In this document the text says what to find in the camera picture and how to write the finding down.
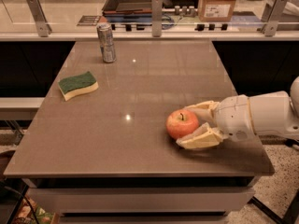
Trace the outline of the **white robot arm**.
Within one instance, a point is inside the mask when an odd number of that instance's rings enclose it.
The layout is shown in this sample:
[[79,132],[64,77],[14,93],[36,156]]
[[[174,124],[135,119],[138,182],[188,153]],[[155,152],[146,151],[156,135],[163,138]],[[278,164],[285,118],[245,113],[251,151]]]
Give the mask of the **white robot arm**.
[[299,139],[299,77],[288,92],[256,96],[237,95],[220,102],[189,105],[203,122],[193,133],[177,140],[186,149],[214,147],[223,140],[243,142],[258,135]]

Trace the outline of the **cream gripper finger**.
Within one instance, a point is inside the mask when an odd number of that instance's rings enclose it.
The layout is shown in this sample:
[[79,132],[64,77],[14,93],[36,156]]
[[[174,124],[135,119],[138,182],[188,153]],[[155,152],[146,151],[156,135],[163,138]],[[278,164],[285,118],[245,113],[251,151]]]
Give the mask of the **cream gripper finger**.
[[176,143],[185,149],[197,149],[217,146],[222,140],[222,132],[206,122],[193,133],[179,138]]
[[195,105],[185,106],[186,110],[193,112],[201,121],[206,121],[210,124],[214,123],[214,111],[220,103],[214,101],[205,101]]

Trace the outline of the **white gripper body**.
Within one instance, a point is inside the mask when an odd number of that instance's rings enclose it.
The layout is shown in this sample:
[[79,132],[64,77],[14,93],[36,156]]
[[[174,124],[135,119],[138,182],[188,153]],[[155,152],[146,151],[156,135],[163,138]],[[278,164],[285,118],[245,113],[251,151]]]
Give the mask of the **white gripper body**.
[[215,109],[214,120],[225,138],[234,142],[250,139],[249,98],[246,95],[225,98]]

